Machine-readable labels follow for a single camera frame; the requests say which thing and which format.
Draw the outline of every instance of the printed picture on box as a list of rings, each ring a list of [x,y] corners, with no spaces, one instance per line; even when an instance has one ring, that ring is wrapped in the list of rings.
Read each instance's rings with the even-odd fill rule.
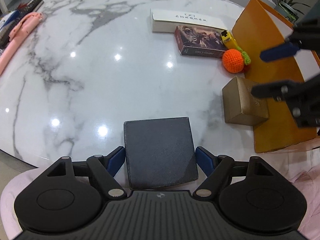
[[[215,30],[205,30],[199,27],[179,26],[179,31],[185,46],[224,50],[220,33]]]

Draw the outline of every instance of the dark gray square box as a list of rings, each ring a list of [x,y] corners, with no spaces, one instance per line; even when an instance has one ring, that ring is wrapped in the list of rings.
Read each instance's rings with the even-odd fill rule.
[[[131,189],[148,189],[198,179],[188,117],[124,122]]]

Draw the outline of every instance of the black remote control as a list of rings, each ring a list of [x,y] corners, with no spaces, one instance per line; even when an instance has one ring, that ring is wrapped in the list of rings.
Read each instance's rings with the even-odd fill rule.
[[[11,24],[9,24],[8,28],[0,31],[0,49],[5,49],[9,43],[9,34],[12,29],[22,20],[23,17],[32,12],[41,1],[42,0],[33,0],[26,7],[20,9],[20,15]]]

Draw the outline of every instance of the plant pot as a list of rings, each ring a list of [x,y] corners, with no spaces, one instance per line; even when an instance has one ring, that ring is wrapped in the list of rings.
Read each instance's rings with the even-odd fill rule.
[[[287,5],[285,2],[280,2],[275,7],[275,10],[291,23],[294,23],[299,19],[297,11],[291,6]]]

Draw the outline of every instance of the orange crochet ball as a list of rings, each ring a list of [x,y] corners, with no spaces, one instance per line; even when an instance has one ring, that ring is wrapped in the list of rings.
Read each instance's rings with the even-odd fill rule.
[[[230,73],[240,72],[244,68],[241,52],[236,49],[228,49],[222,56],[222,64]]]

